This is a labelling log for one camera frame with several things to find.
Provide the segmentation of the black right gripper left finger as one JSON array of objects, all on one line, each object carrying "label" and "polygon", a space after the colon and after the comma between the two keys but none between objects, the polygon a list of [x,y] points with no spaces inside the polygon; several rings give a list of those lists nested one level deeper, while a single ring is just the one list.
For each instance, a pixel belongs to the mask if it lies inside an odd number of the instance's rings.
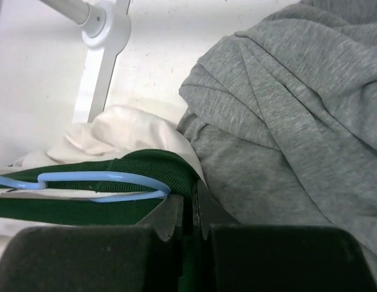
[{"label": "black right gripper left finger", "polygon": [[0,291],[177,291],[183,199],[132,226],[20,231],[0,259]]}]

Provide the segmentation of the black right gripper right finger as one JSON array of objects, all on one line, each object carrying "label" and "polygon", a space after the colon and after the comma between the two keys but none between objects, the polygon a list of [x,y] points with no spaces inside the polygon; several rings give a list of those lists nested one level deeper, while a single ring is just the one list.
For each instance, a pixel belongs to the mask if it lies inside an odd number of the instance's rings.
[{"label": "black right gripper right finger", "polygon": [[359,243],[328,226],[242,224],[198,181],[198,291],[377,291]]}]

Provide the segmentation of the light blue wire hanger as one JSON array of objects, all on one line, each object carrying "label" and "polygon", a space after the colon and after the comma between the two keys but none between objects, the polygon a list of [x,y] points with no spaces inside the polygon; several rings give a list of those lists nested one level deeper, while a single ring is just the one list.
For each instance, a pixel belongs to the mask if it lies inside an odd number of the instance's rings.
[{"label": "light blue wire hanger", "polygon": [[53,199],[116,203],[169,196],[166,184],[146,176],[120,172],[42,173],[36,182],[0,175],[0,198]]}]

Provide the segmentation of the white and green t-shirt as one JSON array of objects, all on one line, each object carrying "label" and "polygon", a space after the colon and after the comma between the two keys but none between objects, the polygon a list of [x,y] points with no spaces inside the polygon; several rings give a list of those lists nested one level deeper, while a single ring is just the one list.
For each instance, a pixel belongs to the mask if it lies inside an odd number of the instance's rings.
[{"label": "white and green t-shirt", "polygon": [[75,126],[61,146],[28,155],[22,169],[11,166],[0,175],[36,182],[42,173],[104,171],[153,178],[169,186],[171,193],[161,199],[116,203],[0,198],[0,237],[11,241],[24,229],[48,226],[132,226],[176,195],[184,202],[177,291],[196,291],[192,198],[197,182],[206,181],[190,142],[166,120],[120,106],[92,123]]}]

